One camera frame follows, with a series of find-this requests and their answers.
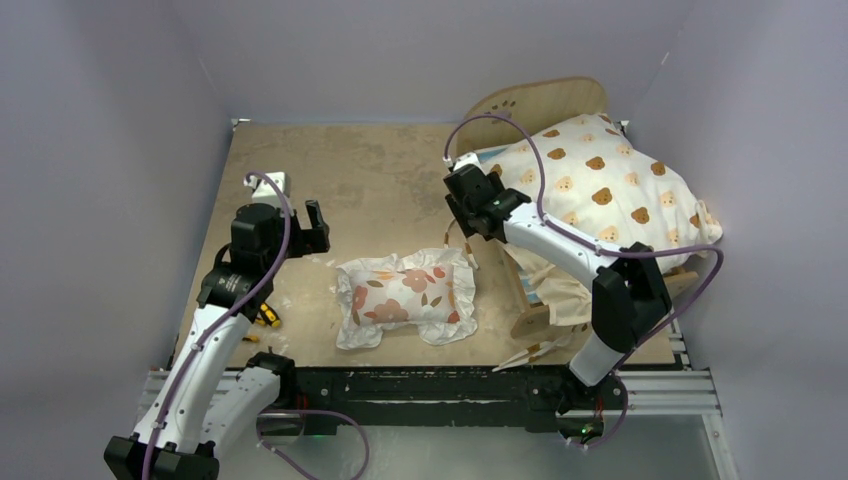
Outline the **floral print small pillow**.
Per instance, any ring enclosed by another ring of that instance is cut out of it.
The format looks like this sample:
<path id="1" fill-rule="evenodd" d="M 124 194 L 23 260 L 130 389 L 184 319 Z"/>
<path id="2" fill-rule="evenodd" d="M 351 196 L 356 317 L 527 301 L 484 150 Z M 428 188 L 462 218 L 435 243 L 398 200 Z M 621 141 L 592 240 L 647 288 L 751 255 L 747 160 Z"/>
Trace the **floral print small pillow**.
<path id="1" fill-rule="evenodd" d="M 336 267 L 341 350 L 377 347 L 389 330 L 413 327 L 428 345 L 476 333 L 474 268 L 458 248 L 360 258 Z"/>

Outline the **wooden pet bed frame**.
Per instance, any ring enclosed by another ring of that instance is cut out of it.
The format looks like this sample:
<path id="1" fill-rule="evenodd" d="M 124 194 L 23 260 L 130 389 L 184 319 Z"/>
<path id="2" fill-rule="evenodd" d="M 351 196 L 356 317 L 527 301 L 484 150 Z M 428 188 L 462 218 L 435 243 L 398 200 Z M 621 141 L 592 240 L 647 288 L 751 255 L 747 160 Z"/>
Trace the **wooden pet bed frame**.
<path id="1" fill-rule="evenodd" d="M 509 118 L 527 130 L 537 132 L 544 127 L 581 114 L 595 114 L 607 109 L 608 97 L 603 86 L 590 77 L 567 77 L 526 83 L 501 89 L 480 100 L 466 114 L 468 118 L 484 113 L 496 116 L 488 126 L 466 126 L 453 141 L 456 154 L 481 153 L 519 141 L 521 135 L 499 122 Z M 519 315 L 510 335 L 517 339 L 544 332 L 549 328 L 550 309 L 541 301 L 530 301 L 530 287 L 521 281 L 518 264 L 498 248 L 516 298 Z"/>

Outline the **bear print white cushion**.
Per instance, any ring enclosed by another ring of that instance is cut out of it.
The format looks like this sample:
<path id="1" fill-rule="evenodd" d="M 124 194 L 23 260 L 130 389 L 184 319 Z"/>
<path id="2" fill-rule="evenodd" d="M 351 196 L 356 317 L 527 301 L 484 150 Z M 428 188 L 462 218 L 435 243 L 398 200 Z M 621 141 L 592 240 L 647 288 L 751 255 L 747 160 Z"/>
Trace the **bear print white cushion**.
<path id="1" fill-rule="evenodd" d="M 683 177 L 638 151 L 604 114 L 548 126 L 481 165 L 505 187 L 600 240 L 655 250 L 714 244 L 723 229 Z"/>

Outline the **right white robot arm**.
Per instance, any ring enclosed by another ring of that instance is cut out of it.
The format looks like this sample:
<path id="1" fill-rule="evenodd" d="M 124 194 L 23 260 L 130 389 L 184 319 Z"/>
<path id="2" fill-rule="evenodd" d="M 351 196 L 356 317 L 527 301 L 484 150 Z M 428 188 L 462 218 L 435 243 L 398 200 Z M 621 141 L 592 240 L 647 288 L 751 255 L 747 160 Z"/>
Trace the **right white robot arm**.
<path id="1" fill-rule="evenodd" d="M 465 236 L 527 250 L 589 291 L 592 332 L 561 381 L 569 404 L 588 405 L 599 396 L 600 382 L 672 309 L 653 251 L 641 243 L 622 248 L 592 238 L 476 165 L 454 168 L 443 182 L 446 202 Z"/>

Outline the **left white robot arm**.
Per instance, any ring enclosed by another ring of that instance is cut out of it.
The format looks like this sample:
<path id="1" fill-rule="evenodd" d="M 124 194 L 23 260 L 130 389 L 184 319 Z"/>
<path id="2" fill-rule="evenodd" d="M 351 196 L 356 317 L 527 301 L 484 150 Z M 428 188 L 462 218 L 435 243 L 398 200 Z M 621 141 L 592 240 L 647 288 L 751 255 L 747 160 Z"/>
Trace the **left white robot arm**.
<path id="1" fill-rule="evenodd" d="M 237 210 L 231 241 L 204 277 L 192 326 L 164 386 L 128 437 L 113 437 L 104 460 L 118 479 L 215 479 L 239 437 L 268 408 L 298 407 L 303 396 L 292 359 L 273 352 L 251 357 L 235 384 L 219 385 L 273 291 L 283 260 L 330 247 L 329 226 L 315 200 L 311 223 L 294 213 L 251 203 Z"/>

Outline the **blue striped bed mattress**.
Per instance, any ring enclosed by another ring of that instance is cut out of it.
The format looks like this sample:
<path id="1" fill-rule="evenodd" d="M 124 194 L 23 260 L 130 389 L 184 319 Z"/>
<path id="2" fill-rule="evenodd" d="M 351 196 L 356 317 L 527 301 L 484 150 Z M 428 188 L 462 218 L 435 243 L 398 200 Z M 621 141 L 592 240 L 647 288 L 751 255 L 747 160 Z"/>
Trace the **blue striped bed mattress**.
<path id="1" fill-rule="evenodd" d="M 484 165 L 484 164 L 490 162 L 492 158 L 503 153 L 507 149 L 508 149 L 507 146 L 497 146 L 497 147 L 475 150 L 474 153 L 476 154 L 479 163 L 481 165 Z"/>

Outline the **yellow black screwdriver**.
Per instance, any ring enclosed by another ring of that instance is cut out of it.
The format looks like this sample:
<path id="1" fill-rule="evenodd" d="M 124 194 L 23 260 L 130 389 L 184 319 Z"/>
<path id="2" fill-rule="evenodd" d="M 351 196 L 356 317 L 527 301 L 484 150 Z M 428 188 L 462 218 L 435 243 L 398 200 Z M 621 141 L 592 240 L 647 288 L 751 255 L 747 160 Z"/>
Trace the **yellow black screwdriver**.
<path id="1" fill-rule="evenodd" d="M 262 303 L 253 325 L 256 328 L 278 329 L 282 325 L 282 320 L 274 308 L 267 303 Z M 242 338 L 242 341 L 247 343 L 259 343 L 260 336 L 255 333 L 248 333 Z"/>

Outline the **aluminium table frame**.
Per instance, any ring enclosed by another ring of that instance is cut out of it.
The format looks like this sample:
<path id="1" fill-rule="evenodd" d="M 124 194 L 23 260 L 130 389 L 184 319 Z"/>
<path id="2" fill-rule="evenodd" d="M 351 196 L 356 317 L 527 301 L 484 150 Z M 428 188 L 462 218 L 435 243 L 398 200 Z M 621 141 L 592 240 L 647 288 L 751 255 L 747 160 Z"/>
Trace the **aluminium table frame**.
<path id="1" fill-rule="evenodd" d="M 294 213 L 296 215 L 288 200 L 283 199 L 281 210 L 285 214 Z M 598 405 L 591 411 L 566 413 L 560 420 L 560 429 L 554 432 L 558 432 L 568 444 L 582 450 L 589 450 L 598 448 L 609 441 L 616 434 L 628 413 L 660 416 L 694 415 L 701 417 L 705 424 L 714 425 L 721 410 L 715 386 L 709 373 L 689 370 L 670 372 L 628 371 L 624 367 L 625 362 L 635 353 L 638 347 L 663 331 L 679 314 L 680 309 L 672 303 L 671 311 L 648 332 L 646 338 L 637 343 L 635 349 L 625 356 L 618 368 L 610 372 L 599 384 L 592 387 L 597 391 Z M 158 393 L 164 386 L 172 365 L 168 372 L 156 374 L 151 378 L 151 384 L 157 387 Z M 515 365 L 503 370 L 517 369 L 523 366 L 530 365 Z M 503 371 L 501 369 L 489 369 L 493 372 Z M 224 378 L 219 385 L 220 389 L 228 391 L 235 384 L 236 375 L 240 371 L 231 371 L 227 367 Z M 352 418 L 337 412 L 324 411 L 322 414 L 338 421 L 339 424 L 348 423 L 359 431 L 364 431 L 369 427 L 360 425 Z M 278 419 L 297 422 L 301 425 L 305 434 L 316 435 L 309 434 L 306 431 L 306 421 L 309 417 L 308 412 L 299 409 L 280 410 L 270 406 L 260 413 L 256 425 L 248 430 L 254 429 L 262 419 Z"/>

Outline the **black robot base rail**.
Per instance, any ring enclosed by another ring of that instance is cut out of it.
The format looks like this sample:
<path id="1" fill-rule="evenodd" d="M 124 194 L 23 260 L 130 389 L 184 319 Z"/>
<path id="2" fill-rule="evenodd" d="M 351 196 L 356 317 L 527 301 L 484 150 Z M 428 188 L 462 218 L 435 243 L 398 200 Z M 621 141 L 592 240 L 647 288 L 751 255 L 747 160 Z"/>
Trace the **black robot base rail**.
<path id="1" fill-rule="evenodd" d="M 309 434 L 333 434 L 344 414 L 364 426 L 560 429 L 571 411 L 591 411 L 597 391 L 557 365 L 493 372 L 460 367 L 297 367 L 284 375 L 274 407 L 310 414 Z"/>

